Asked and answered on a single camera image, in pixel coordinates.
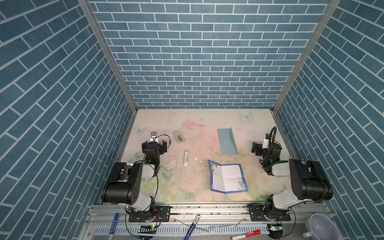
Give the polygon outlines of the white letter with blue border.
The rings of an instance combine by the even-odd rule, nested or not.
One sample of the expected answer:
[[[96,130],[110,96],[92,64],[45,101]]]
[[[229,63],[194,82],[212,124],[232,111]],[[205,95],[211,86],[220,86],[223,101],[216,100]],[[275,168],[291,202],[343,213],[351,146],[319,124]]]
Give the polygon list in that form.
[[[211,191],[221,194],[248,192],[241,164],[218,164],[208,161],[210,169]]]

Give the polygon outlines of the teal envelope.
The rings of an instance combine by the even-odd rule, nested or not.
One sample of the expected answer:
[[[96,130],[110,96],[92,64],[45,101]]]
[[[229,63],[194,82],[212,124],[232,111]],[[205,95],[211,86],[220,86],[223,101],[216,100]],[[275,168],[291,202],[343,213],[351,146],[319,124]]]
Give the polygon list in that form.
[[[229,129],[217,129],[222,156],[234,156],[238,154],[233,131]]]

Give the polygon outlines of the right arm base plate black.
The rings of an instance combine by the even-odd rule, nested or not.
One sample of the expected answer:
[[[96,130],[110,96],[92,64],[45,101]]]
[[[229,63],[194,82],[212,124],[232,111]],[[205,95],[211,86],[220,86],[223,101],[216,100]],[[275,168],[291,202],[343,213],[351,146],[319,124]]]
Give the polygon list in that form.
[[[265,206],[257,203],[248,204],[246,209],[249,211],[252,222],[263,222],[263,221],[291,221],[291,216],[288,210],[279,210],[274,206]]]

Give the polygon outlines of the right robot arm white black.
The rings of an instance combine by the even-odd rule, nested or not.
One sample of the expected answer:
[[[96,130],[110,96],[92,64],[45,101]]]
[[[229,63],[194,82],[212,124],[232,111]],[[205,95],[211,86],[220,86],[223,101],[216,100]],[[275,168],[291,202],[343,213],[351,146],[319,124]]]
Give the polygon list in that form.
[[[300,204],[330,200],[331,184],[319,162],[296,159],[281,160],[282,147],[276,142],[268,146],[253,142],[251,152],[262,157],[260,163],[269,176],[288,177],[291,187],[278,194],[271,194],[261,204],[249,204],[247,210],[253,222],[290,221],[289,211]]]

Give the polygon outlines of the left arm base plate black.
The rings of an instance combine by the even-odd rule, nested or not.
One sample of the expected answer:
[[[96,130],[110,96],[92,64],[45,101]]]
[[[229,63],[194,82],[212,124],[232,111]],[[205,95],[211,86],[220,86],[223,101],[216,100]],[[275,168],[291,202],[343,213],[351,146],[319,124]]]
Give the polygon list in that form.
[[[169,222],[171,207],[152,206],[148,211],[134,211],[133,209],[128,209],[127,215],[130,223],[155,222],[156,217],[159,217],[161,222]]]

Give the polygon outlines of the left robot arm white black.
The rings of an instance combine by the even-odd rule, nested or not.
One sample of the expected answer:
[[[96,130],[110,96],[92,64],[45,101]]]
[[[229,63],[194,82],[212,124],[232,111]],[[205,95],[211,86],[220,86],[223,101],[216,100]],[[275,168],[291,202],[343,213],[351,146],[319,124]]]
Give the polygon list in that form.
[[[153,140],[142,143],[144,158],[133,164],[115,163],[101,193],[102,202],[125,204],[132,215],[156,213],[156,197],[141,192],[141,182],[145,178],[158,178],[160,156],[168,151],[169,144]]]

